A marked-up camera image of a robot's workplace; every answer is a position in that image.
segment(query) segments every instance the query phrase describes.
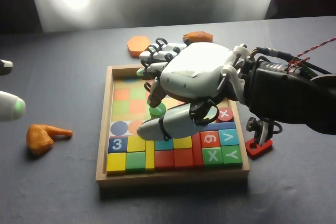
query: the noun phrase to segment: gray table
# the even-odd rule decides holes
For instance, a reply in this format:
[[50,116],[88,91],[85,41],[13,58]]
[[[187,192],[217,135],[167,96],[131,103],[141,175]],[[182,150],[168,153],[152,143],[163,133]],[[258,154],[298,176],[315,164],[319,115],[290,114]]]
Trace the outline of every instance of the gray table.
[[[95,182],[106,68],[137,63],[126,42],[135,35],[181,41],[204,30],[233,49],[267,46],[297,54],[336,34],[336,17],[263,20],[81,33],[0,37],[0,58],[15,68],[0,89],[23,98],[27,113],[0,124],[0,223],[335,223],[336,137],[284,125],[274,150],[250,161],[247,184],[137,188],[103,194]],[[336,43],[310,54],[335,72]],[[242,127],[251,115],[239,106]],[[26,150],[30,124],[69,128],[40,159]],[[252,137],[244,130],[245,140]]]

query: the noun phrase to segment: orange hexagonal block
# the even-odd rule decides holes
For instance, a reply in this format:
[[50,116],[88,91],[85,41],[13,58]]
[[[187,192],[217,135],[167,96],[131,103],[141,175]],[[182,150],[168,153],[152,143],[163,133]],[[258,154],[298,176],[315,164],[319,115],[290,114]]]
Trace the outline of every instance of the orange hexagonal block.
[[151,44],[146,36],[134,36],[127,42],[128,50],[132,57],[138,58]]

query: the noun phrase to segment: robotic hand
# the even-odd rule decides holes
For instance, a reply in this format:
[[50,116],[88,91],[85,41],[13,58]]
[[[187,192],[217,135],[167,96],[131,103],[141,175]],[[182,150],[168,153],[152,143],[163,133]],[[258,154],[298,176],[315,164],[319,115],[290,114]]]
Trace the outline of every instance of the robotic hand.
[[[13,63],[0,60],[0,76],[9,74],[12,71]],[[20,119],[26,110],[25,102],[13,95],[0,91],[0,122],[7,122]]]
[[[239,101],[260,118],[250,118],[246,126],[255,131],[255,143],[260,145],[282,131],[276,121],[336,134],[336,75],[270,48],[250,52],[244,44],[231,51],[210,42],[155,42],[140,54],[143,68],[137,71],[142,79],[154,79],[152,85],[144,85],[150,92],[147,103],[154,108],[169,95],[185,104],[144,122],[137,131],[141,138],[168,141],[195,134],[216,120],[216,105],[224,98]],[[256,60],[256,54],[294,65],[272,63],[264,56]],[[312,69],[325,75],[317,76]],[[205,119],[211,107],[217,114]]]

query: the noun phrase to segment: toy croissant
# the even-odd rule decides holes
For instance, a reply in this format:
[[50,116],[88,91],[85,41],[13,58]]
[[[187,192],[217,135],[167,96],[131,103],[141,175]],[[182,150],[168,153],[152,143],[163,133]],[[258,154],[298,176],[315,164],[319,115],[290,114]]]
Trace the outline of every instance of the toy croissant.
[[33,124],[27,132],[27,145],[35,155],[41,155],[51,149],[54,141],[51,136],[64,135],[71,137],[72,131],[50,125]]

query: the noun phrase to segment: red block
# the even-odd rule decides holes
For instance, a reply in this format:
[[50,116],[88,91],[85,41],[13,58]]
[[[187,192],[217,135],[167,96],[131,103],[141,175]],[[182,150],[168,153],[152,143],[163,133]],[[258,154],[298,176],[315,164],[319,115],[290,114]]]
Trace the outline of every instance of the red block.
[[155,168],[170,169],[174,168],[174,150],[155,151]]
[[193,159],[194,166],[203,166],[202,147],[200,133],[196,133],[191,136],[193,143]]
[[219,108],[219,115],[217,118],[217,122],[223,123],[223,122],[231,122],[233,121],[233,112],[228,107],[221,107]]
[[201,145],[202,148],[220,147],[218,131],[202,131]]
[[272,145],[273,142],[271,139],[267,140],[267,142],[263,146],[255,144],[254,138],[245,143],[247,155],[249,155],[252,159],[258,158],[264,155],[266,152],[270,151],[272,149]]
[[193,150],[191,148],[175,149],[175,167],[176,168],[189,168],[193,167]]

